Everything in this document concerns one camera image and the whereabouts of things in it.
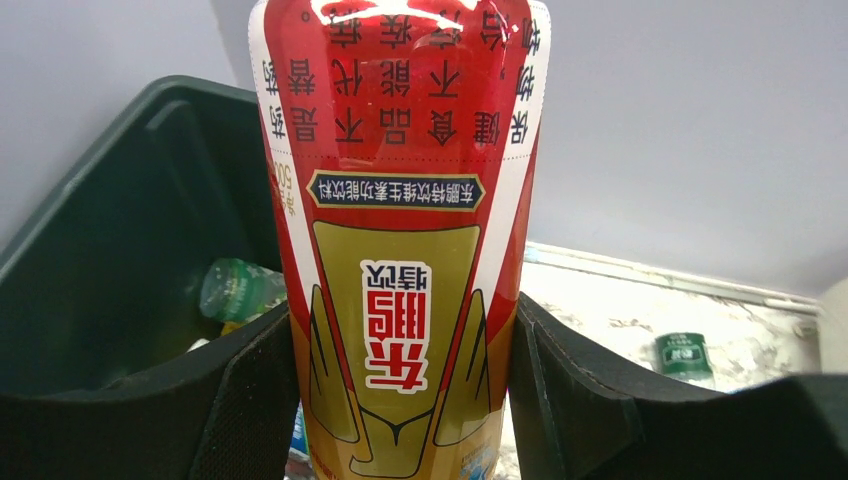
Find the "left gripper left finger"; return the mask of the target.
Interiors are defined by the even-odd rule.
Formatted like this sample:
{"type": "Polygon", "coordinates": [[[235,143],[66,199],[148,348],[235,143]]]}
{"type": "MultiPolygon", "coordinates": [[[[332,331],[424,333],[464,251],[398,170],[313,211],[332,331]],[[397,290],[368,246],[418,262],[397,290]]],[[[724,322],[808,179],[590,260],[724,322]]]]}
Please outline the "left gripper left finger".
{"type": "Polygon", "coordinates": [[[5,479],[281,479],[299,402],[289,309],[96,390],[1,398],[5,479]]]}

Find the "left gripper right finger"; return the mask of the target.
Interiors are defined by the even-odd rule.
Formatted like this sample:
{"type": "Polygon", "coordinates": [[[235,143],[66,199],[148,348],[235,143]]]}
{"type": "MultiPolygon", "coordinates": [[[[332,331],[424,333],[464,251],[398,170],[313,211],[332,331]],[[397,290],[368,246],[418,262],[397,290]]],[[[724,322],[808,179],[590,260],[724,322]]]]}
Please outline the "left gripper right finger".
{"type": "Polygon", "coordinates": [[[731,394],[645,369],[517,304],[508,393],[525,479],[843,479],[847,379],[731,394]]]}

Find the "green tea bottle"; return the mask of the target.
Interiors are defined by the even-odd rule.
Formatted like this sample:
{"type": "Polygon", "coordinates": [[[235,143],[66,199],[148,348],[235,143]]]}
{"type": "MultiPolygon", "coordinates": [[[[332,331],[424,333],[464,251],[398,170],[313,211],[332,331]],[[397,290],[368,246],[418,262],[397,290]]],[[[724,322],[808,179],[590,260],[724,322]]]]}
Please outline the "green tea bottle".
{"type": "Polygon", "coordinates": [[[287,300],[283,274],[237,258],[215,260],[204,276],[200,313],[244,325],[287,300]]]}

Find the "amber bottle red label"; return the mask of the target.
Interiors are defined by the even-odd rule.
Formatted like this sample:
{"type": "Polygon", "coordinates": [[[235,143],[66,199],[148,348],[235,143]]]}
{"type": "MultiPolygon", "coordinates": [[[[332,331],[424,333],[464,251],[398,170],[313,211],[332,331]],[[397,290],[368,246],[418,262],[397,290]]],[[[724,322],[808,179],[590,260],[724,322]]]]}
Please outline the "amber bottle red label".
{"type": "Polygon", "coordinates": [[[317,476],[491,478],[546,5],[259,1],[248,37],[317,476]]]}

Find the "clear bottle grey blue label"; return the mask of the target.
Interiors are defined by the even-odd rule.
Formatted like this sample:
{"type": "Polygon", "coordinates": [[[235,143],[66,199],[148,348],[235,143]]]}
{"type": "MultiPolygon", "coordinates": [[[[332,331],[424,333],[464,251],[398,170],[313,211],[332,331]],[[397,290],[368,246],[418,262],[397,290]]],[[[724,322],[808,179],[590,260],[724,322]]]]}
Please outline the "clear bottle grey blue label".
{"type": "Polygon", "coordinates": [[[301,403],[297,406],[293,421],[288,457],[291,461],[306,465],[311,464],[304,411],[301,403]]]}

